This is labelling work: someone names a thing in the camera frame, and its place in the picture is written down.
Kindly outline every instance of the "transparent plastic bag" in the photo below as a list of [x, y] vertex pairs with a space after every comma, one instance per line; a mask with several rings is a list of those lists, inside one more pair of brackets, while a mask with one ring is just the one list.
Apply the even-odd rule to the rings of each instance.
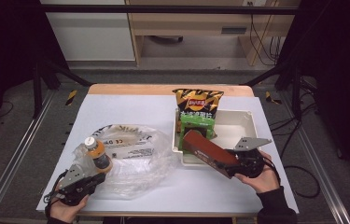
[[[113, 162], [105, 182], [95, 191], [105, 198], [138, 197], [157, 187], [180, 164], [172, 151], [171, 138], [147, 126], [108, 125], [91, 136], [104, 143], [105, 152]], [[84, 143], [74, 154], [73, 164], [79, 165], [86, 176], [97, 174]]]

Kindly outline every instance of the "hand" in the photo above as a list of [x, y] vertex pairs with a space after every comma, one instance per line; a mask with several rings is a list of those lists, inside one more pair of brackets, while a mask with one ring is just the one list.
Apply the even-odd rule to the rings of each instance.
[[[271, 156], [267, 153], [263, 151], [260, 151], [260, 153], [263, 157], [271, 160]], [[280, 188], [276, 174], [274, 173], [272, 168], [267, 165], [264, 166], [262, 173], [256, 178], [249, 178], [241, 174], [235, 174], [235, 177], [238, 178], [242, 183], [252, 187], [256, 191], [256, 193], [264, 193]]]
[[89, 196], [90, 195], [87, 194], [76, 206], [66, 205], [57, 198], [53, 199], [51, 202], [50, 216], [63, 222], [72, 223], [79, 210], [87, 205]]

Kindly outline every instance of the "white cabinet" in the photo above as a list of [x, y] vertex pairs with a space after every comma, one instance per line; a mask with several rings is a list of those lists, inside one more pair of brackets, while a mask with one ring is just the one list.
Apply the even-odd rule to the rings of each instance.
[[[124, 5], [122, 0], [41, 0], [41, 4]], [[67, 61], [134, 61], [125, 13], [47, 13]]]

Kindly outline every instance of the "black and yellow snack bag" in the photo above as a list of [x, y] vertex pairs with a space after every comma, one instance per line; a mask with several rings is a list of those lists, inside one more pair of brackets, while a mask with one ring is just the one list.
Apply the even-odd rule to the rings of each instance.
[[193, 89], [173, 90], [178, 106], [178, 120], [176, 131], [181, 131], [182, 115], [200, 116], [207, 119], [214, 119], [218, 108], [218, 102], [224, 91], [208, 91]]

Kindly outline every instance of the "black sleeve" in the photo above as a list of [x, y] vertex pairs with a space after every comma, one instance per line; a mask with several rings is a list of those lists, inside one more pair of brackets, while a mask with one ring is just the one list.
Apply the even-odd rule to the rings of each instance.
[[293, 224], [297, 223], [297, 215], [288, 207], [284, 188], [257, 194], [262, 202], [262, 209], [257, 214], [258, 224]]
[[54, 217], [50, 217], [47, 224], [69, 224], [69, 223], [60, 221], [59, 219], [56, 219]]

